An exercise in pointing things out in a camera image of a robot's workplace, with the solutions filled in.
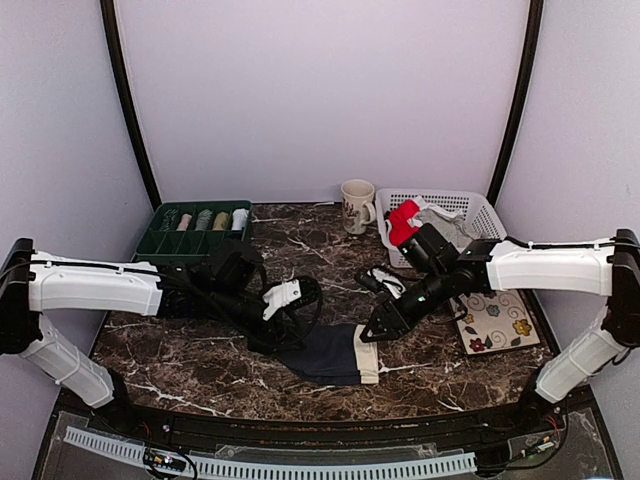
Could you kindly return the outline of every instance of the yellow flower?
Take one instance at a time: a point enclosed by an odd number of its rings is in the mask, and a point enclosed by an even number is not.
[[[523,318],[522,320],[516,320],[513,324],[513,328],[518,335],[524,335],[525,337],[528,337],[531,333],[532,327],[531,325],[529,325],[529,322],[527,322],[527,319]]]

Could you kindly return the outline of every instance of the black pole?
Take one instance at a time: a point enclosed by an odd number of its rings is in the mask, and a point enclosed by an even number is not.
[[[113,4],[113,0],[100,0],[100,6],[102,8],[104,33],[107,37],[107,46],[109,48],[109,56],[111,57],[111,68],[113,69],[113,76],[116,80],[116,88],[118,89],[118,96],[120,97],[122,113],[127,124],[129,138],[131,139],[131,146],[133,147],[133,152],[136,156],[140,175],[142,175],[142,181],[144,182],[144,187],[147,190],[147,196],[149,197],[151,206],[155,210],[162,204],[162,200],[160,199],[158,185],[153,177],[153,171],[151,170],[151,163],[149,162],[147,150],[144,147],[136,109],[133,106],[133,97],[131,96],[129,79],[127,78],[127,70],[125,68],[124,56],[122,54],[122,45],[120,45],[120,34],[118,33],[118,21],[116,18],[115,6]]]
[[[513,153],[513,146],[516,143],[522,112],[524,111],[524,103],[529,90],[529,82],[531,80],[531,71],[533,70],[533,60],[536,56],[536,47],[538,46],[538,35],[540,34],[540,23],[542,20],[542,7],[544,0],[531,0],[529,4],[529,19],[527,20],[527,31],[524,36],[524,45],[522,47],[522,58],[520,59],[520,70],[518,71],[518,80],[516,81],[516,89],[513,94],[511,103],[511,111],[507,120],[507,127],[502,139],[502,146],[496,161],[496,167],[491,178],[491,185],[487,193],[487,200],[491,205],[495,205],[500,189],[507,175],[509,160]]]

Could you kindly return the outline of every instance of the robotic arm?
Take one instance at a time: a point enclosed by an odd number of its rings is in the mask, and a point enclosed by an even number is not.
[[[472,292],[554,289],[608,297],[592,325],[533,374],[520,399],[519,421],[526,418],[529,426],[616,356],[640,345],[640,249],[630,230],[579,244],[476,240],[460,254],[426,224],[399,248],[426,275],[374,309],[363,342],[397,339],[444,302]]]
[[[18,354],[32,362],[111,427],[130,432],[138,422],[122,377],[80,352],[43,312],[81,308],[174,318],[199,310],[203,316],[213,313],[228,320],[249,337],[254,350],[271,353],[295,347],[303,335],[299,323],[287,322],[285,314],[296,319],[294,310],[313,302],[319,309],[319,286],[301,277],[267,288],[262,295],[247,292],[261,262],[246,244],[229,244],[201,265],[175,265],[161,273],[146,262],[56,257],[35,252],[30,239],[18,240],[0,270],[0,354]]]

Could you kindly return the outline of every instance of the brown marble surface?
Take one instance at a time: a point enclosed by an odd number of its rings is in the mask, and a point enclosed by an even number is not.
[[[322,323],[366,323],[380,299],[353,275],[388,262],[375,224],[364,235],[347,235],[338,205],[256,205],[253,213],[251,241],[270,281],[311,275],[324,292]],[[312,422],[407,419],[511,403],[530,373],[551,358],[545,339],[536,347],[470,358],[453,324],[423,321],[404,338],[378,345],[378,385],[337,388],[303,382],[277,360],[248,352],[245,343],[211,320],[114,312],[94,359],[124,376],[139,405]]]

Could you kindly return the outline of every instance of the mug handle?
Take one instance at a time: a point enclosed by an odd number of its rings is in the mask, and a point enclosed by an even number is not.
[[[362,223],[364,225],[369,225],[376,219],[376,208],[373,206],[371,202],[364,202],[363,206],[365,206],[369,211],[369,219],[366,222],[363,221]]]

